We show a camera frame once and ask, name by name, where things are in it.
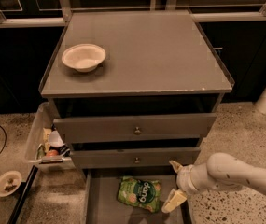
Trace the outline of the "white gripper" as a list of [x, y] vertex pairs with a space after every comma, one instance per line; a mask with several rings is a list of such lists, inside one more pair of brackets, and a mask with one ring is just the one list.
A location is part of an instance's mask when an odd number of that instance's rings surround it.
[[170, 160], [169, 163], [177, 173], [176, 184], [181, 190], [172, 189], [170, 191], [168, 198], [161, 208], [163, 213], [174, 211], [179, 205], [187, 200], [187, 194], [197, 194], [199, 192], [191, 178], [191, 176], [195, 175], [197, 172], [194, 165], [182, 166], [180, 163], [173, 160]]

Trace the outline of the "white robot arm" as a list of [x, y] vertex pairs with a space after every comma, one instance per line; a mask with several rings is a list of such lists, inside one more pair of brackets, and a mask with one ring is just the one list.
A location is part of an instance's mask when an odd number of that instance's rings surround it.
[[170, 160], [177, 174], [176, 185], [172, 189], [161, 210], [174, 211], [188, 196], [204, 190], [234, 191], [249, 187], [266, 196], [266, 169], [249, 165], [226, 153], [212, 154], [199, 165], [187, 165]]

